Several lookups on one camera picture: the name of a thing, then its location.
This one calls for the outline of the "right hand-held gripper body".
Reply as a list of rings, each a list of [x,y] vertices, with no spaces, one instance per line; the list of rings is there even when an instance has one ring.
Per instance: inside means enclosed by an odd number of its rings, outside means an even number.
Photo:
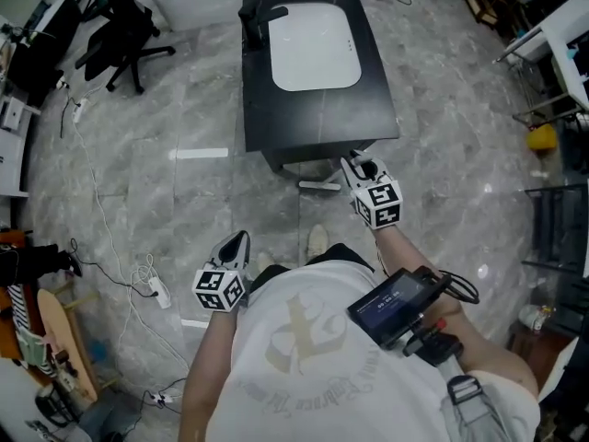
[[[395,226],[401,219],[403,197],[396,180],[387,174],[352,190],[355,212],[372,230]]]

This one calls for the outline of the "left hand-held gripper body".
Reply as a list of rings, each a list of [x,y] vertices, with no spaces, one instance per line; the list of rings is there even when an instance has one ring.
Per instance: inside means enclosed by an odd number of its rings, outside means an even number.
[[[239,272],[208,267],[196,271],[192,293],[202,308],[228,313],[242,301],[246,288]]]

